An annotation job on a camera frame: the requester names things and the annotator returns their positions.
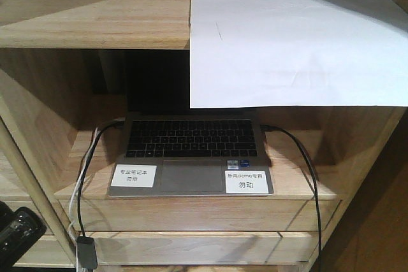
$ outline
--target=white paper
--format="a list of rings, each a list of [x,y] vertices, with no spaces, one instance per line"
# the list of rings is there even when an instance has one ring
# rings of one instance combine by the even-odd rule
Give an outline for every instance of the white paper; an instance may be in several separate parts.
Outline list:
[[[225,171],[227,194],[267,194],[264,171]]]
[[[190,106],[408,106],[392,0],[191,0]]]
[[[156,166],[118,164],[113,174],[111,186],[153,187]]]

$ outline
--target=light wood furniture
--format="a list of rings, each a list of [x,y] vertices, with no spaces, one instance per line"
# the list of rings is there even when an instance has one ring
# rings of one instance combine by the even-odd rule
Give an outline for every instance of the light wood furniture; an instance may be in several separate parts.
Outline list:
[[[407,8],[406,0],[395,1]],[[188,48],[189,3],[0,0],[1,147],[54,234],[52,241],[71,260],[66,211],[81,156],[93,128],[123,116],[126,110],[122,96],[92,94],[81,48]],[[292,131],[310,150],[320,176],[324,241],[404,110],[258,110],[263,123]],[[85,228],[96,239],[101,271],[128,265],[126,271],[137,271],[131,265],[141,264],[266,264],[276,271],[310,269],[317,256],[310,177],[285,135],[266,135],[275,193],[227,199],[108,198],[118,139],[118,131],[103,136],[84,190]],[[4,197],[25,201],[12,188]]]

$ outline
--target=white label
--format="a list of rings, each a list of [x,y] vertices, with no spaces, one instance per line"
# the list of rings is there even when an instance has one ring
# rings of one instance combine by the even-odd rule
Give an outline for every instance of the white label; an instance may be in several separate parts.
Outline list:
[[[153,187],[156,166],[151,165],[116,165],[111,186],[118,187]]]
[[[225,171],[227,194],[267,194],[265,171]]]

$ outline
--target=power adapter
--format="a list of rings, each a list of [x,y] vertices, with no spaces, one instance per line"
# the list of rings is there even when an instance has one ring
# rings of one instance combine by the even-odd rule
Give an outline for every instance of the power adapter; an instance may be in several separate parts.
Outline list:
[[[81,267],[90,270],[96,269],[98,259],[96,258],[95,239],[79,236],[76,239],[76,247],[78,248],[78,260]]]

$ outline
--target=white cable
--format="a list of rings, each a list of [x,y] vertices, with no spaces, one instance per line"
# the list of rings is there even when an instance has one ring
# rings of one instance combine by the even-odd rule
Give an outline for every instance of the white cable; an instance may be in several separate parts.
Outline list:
[[[78,190],[79,190],[79,186],[80,186],[80,182],[81,182],[81,177],[84,174],[85,171],[85,167],[86,167],[86,162],[89,158],[89,155],[91,154],[91,150],[93,148],[93,146],[95,145],[96,142],[96,138],[98,137],[99,131],[102,130],[102,127],[106,127],[114,122],[123,122],[124,118],[116,118],[112,121],[109,122],[105,122],[104,124],[101,125],[101,127],[96,127],[94,130],[94,133],[92,134],[92,141],[91,144],[88,147],[88,150],[86,151],[84,158],[82,159],[82,165],[81,165],[81,172],[78,176],[78,179],[76,180],[76,184],[74,187],[74,190],[72,192],[71,195],[71,199],[69,200],[69,205],[68,205],[68,220],[71,222],[69,223],[68,226],[68,234],[70,236],[70,238],[73,240],[74,244],[75,244],[75,257],[76,257],[76,272],[80,272],[80,263],[78,260],[78,247],[77,247],[77,237],[76,237],[76,232],[73,229],[73,224],[75,223],[74,220],[74,216],[73,216],[73,203],[75,201],[75,198],[78,194]],[[81,269],[82,272],[87,272],[85,268]]]

